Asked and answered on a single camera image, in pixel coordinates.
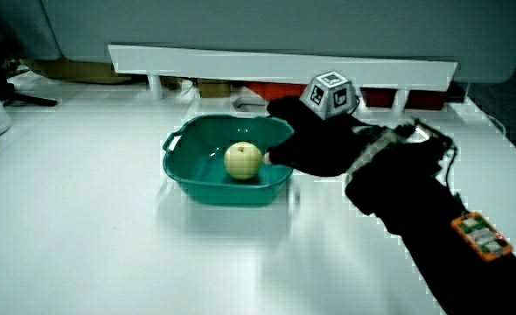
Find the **person's right hand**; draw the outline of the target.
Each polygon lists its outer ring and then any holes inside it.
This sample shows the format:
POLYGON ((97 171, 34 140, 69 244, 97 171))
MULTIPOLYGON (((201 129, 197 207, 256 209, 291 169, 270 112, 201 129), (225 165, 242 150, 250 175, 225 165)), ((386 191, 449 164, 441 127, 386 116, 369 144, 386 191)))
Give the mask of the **person's right hand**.
POLYGON ((313 77, 299 96, 270 101, 268 115, 289 124, 293 134, 268 147, 263 161, 321 177, 344 173, 373 131, 352 116, 358 106, 352 81, 335 70, 313 77))

